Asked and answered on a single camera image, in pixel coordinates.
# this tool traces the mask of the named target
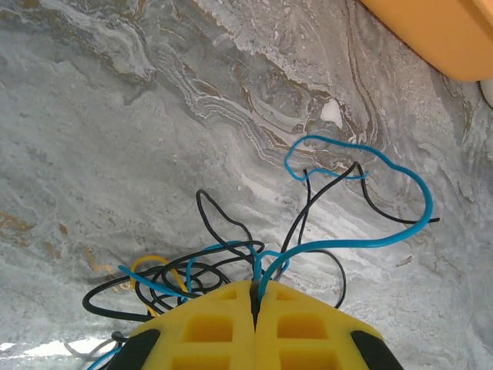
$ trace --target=gray marble countertop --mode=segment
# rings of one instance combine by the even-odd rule
[[[85,312],[82,296],[117,264],[213,244],[199,188],[279,248],[306,196],[283,158],[307,133],[415,170],[441,217],[390,247],[334,252],[348,276],[341,309],[379,330],[406,369],[490,366],[493,111],[477,84],[443,77],[354,0],[5,0],[0,86],[0,368],[79,368],[75,351],[132,330]],[[326,103],[339,107],[333,122],[320,119]],[[357,151],[312,149],[298,166],[342,172],[359,160],[379,207],[419,217],[407,178]],[[313,209],[305,238],[399,230],[345,182]],[[340,289],[336,267],[310,255],[284,282],[327,303]],[[143,310],[122,288],[100,302]]]

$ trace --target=orange object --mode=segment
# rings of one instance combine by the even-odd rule
[[[493,0],[361,0],[452,79],[493,78]]]

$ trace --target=yellow object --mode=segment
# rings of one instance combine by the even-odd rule
[[[384,346],[371,326],[277,282],[255,326],[251,284],[228,284],[141,325],[108,370],[368,370],[382,358],[372,368],[402,369],[388,348],[362,349],[354,333]]]
[[[493,0],[361,0],[440,72],[493,78]]]
[[[162,264],[168,264],[169,261],[167,259],[165,259],[164,257],[161,257],[161,256],[157,256],[155,254],[151,254],[149,256],[144,256],[144,257],[141,257],[139,258],[137,261],[135,261],[132,265],[132,267],[130,268],[131,272],[136,272],[136,269],[137,267],[140,265],[140,264],[143,264],[144,262],[148,262],[148,261],[158,261]],[[178,274],[178,271],[176,269],[172,269],[171,270],[171,273],[173,274],[173,276],[175,277],[176,279],[176,282],[178,283],[178,286],[180,287],[180,289],[182,291],[188,291],[186,289],[186,285],[183,283],[181,277],[179,276]],[[130,278],[130,284],[132,284],[132,288],[135,290],[136,288],[136,280],[135,279],[132,279]],[[148,307],[146,305],[147,309],[149,310],[149,312],[151,313],[151,315],[153,317],[156,317],[158,314],[151,308],[151,307]]]

